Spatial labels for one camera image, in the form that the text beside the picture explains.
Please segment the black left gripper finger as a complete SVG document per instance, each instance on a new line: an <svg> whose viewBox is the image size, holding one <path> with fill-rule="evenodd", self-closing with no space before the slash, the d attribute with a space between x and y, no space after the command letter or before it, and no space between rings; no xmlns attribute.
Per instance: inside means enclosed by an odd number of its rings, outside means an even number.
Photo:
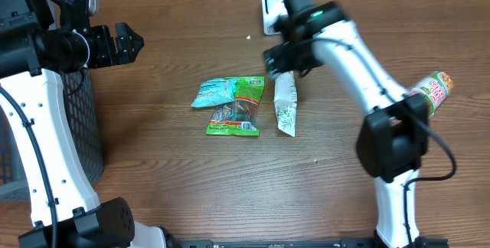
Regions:
<svg viewBox="0 0 490 248"><path fill-rule="evenodd" d="M116 23L116 45L119 49L142 49L143 37L134 32L125 22Z"/></svg>
<svg viewBox="0 0 490 248"><path fill-rule="evenodd" d="M138 53L143 49L142 45L122 46L117 45L116 65L130 64L136 61Z"/></svg>

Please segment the white conditioner tube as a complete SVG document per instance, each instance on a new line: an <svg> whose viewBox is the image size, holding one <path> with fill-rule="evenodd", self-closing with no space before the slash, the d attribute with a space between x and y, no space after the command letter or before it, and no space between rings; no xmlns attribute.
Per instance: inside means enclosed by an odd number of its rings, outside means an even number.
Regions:
<svg viewBox="0 0 490 248"><path fill-rule="evenodd" d="M292 71L281 73L275 79L274 106L277 127L283 133L296 136L297 91Z"/></svg>

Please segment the green snack bag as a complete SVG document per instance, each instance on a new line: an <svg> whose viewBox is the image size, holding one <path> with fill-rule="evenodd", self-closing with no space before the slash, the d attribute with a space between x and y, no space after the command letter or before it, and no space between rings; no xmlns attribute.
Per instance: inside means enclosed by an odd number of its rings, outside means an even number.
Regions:
<svg viewBox="0 0 490 248"><path fill-rule="evenodd" d="M262 76L236 77L234 101L216 107L207 125L207 135L260 135L256 116L265 88Z"/></svg>

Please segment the teal foil packet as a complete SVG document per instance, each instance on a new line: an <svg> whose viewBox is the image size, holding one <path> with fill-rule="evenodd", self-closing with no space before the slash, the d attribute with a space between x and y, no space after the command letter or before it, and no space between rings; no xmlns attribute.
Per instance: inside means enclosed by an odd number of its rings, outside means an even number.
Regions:
<svg viewBox="0 0 490 248"><path fill-rule="evenodd" d="M191 104L194 108L218 106L234 101L237 78L217 78L200 85L198 94Z"/></svg>

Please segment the green cup noodles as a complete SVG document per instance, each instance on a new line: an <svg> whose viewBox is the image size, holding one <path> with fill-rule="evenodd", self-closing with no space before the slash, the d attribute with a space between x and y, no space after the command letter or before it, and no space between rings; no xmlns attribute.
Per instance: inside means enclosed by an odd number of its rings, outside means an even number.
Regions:
<svg viewBox="0 0 490 248"><path fill-rule="evenodd" d="M450 95L453 81L446 72L436 70L424 77L410 90L409 95L423 94L428 105L428 117L432 117L445 99Z"/></svg>

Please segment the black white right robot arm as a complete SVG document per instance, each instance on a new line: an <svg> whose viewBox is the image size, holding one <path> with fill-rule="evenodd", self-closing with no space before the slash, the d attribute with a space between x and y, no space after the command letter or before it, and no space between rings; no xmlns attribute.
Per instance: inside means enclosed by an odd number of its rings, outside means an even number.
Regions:
<svg viewBox="0 0 490 248"><path fill-rule="evenodd" d="M384 70L337 3L263 2L268 8L268 28L283 40L263 53L269 77L278 79L293 71L305 76L326 66L361 114L356 153L375 184L374 245L419 246L413 187L428 149L426 100L411 96Z"/></svg>

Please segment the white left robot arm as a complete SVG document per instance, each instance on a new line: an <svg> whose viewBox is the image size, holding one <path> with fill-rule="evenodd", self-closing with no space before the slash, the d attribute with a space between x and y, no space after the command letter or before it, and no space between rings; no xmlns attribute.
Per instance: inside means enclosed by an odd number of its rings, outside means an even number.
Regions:
<svg viewBox="0 0 490 248"><path fill-rule="evenodd" d="M101 202L77 153L63 75L132 63L143 38L126 23L92 26L98 0L1 0L1 107L31 199L22 247L160 247L172 237L137 222L121 197Z"/></svg>

